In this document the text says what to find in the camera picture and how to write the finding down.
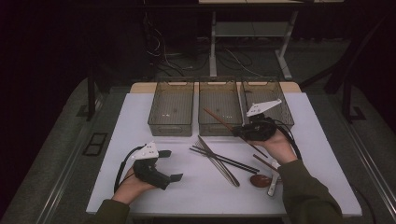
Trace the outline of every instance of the tongs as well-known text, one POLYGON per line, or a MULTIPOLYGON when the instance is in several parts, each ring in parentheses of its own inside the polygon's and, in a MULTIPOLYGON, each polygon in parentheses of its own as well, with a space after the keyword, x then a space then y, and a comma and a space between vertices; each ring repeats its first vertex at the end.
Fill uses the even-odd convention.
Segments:
MULTIPOLYGON (((213 151, 210 149, 210 147, 206 144, 204 139, 200 135, 198 135, 198 141, 195 143, 196 146, 203 148, 207 153, 211 153, 214 155, 213 151)), ((221 172, 221 174, 230 182, 230 184, 239 187, 240 184, 238 180, 235 178, 235 176, 230 172, 230 170, 222 163, 222 161, 218 160, 217 157, 211 156, 208 157, 209 160, 218 168, 218 170, 221 172)))

